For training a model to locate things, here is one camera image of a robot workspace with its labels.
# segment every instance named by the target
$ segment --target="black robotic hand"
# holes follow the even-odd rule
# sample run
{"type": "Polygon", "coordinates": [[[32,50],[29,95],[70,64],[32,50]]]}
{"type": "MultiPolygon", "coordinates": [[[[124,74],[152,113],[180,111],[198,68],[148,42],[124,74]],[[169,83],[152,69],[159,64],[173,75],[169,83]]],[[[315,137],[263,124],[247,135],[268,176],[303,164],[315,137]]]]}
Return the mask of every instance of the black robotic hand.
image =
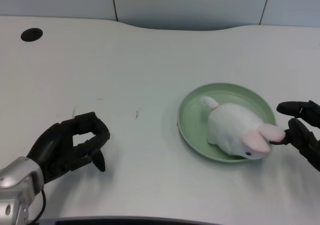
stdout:
{"type": "Polygon", "coordinates": [[[37,139],[27,158],[41,167],[45,184],[91,162],[104,172],[105,159],[100,149],[109,139],[106,125],[89,112],[52,125],[37,139]],[[95,136],[74,146],[74,135],[90,132],[95,136]]]}
{"type": "Polygon", "coordinates": [[[320,106],[313,101],[287,101],[280,103],[276,110],[284,115],[293,116],[288,122],[289,129],[280,142],[271,141],[273,145],[292,144],[308,162],[320,172],[320,142],[313,132],[297,118],[301,118],[313,127],[320,129],[320,106]]]}

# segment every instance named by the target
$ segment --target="plate rim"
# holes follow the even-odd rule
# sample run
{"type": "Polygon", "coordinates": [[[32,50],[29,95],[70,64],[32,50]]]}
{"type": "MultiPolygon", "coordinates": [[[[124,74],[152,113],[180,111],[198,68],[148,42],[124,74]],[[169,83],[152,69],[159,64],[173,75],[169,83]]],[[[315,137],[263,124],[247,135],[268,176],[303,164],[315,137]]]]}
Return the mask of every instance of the plate rim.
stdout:
{"type": "Polygon", "coordinates": [[[265,104],[269,107],[269,109],[270,109],[270,111],[271,111],[271,114],[272,114],[272,116],[273,116],[274,125],[277,126],[277,119],[276,119],[276,116],[275,116],[274,111],[271,109],[269,103],[267,103],[267,101],[264,100],[264,98],[263,98],[262,96],[260,96],[258,93],[256,93],[255,91],[252,91],[251,89],[249,89],[249,88],[247,88],[247,87],[245,87],[245,86],[238,85],[238,84],[235,84],[235,83],[229,83],[229,82],[214,82],[214,83],[207,83],[207,84],[198,86],[197,88],[195,88],[195,89],[193,89],[192,91],[190,91],[186,96],[184,96],[184,98],[182,99],[182,102],[181,102],[180,105],[179,105],[178,114],[177,114],[177,123],[178,123],[179,133],[182,135],[184,141],[188,144],[188,146],[190,146],[192,149],[194,149],[194,150],[197,151],[199,154],[201,154],[202,156],[205,156],[205,157],[208,158],[208,159],[211,159],[211,160],[214,160],[214,161],[218,161],[218,162],[222,162],[222,163],[243,163],[243,162],[248,162],[248,161],[254,161],[254,160],[249,159],[249,158],[243,158],[243,159],[237,159],[237,160],[225,160],[225,159],[210,157],[210,156],[206,155],[205,153],[201,152],[200,150],[198,150],[197,148],[195,148],[193,145],[191,145],[190,141],[186,138],[185,134],[182,132],[181,125],[180,125],[180,119],[179,119],[179,118],[180,118],[181,106],[183,105],[184,101],[186,100],[186,98],[187,98],[191,93],[193,93],[193,92],[196,91],[197,89],[200,89],[200,88],[202,88],[202,87],[209,86],[209,85],[232,85],[232,86],[236,86],[236,87],[240,87],[240,88],[246,89],[246,90],[250,91],[251,93],[255,94],[256,96],[258,96],[259,98],[261,98],[262,101],[264,101],[265,104]]]}

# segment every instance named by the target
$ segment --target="black grommet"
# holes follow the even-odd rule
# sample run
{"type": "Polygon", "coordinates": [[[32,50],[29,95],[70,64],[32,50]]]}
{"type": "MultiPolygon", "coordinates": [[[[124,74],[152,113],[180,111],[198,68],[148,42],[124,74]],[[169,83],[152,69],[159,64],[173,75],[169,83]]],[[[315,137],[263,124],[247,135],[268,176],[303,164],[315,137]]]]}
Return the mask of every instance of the black grommet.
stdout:
{"type": "Polygon", "coordinates": [[[41,38],[43,34],[40,28],[29,28],[21,34],[21,39],[25,42],[33,42],[41,38]]]}

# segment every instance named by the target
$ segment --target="green plate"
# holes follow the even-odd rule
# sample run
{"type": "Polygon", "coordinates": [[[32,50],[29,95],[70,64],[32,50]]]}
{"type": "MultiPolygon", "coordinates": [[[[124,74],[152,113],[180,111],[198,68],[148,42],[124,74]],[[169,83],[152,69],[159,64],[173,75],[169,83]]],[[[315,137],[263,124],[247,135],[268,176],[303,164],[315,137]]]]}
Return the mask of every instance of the green plate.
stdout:
{"type": "Polygon", "coordinates": [[[239,104],[255,112],[265,123],[276,125],[275,115],[269,105],[255,92],[229,83],[212,83],[190,92],[180,105],[178,127],[185,141],[198,153],[225,163],[239,163],[249,159],[231,156],[217,145],[207,141],[207,121],[209,113],[200,103],[201,96],[214,98],[219,104],[239,104]]]}

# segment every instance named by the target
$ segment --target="black cable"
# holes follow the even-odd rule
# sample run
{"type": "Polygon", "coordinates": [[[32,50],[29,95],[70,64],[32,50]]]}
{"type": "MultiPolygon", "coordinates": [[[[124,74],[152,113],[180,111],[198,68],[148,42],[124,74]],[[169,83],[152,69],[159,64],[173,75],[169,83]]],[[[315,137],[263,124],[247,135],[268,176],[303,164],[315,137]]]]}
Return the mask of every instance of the black cable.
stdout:
{"type": "Polygon", "coordinates": [[[32,222],[28,223],[28,225],[35,225],[46,209],[46,204],[47,204],[46,194],[44,190],[42,190],[41,193],[43,198],[42,209],[39,212],[38,216],[36,216],[35,219],[32,220],[32,222]]]}

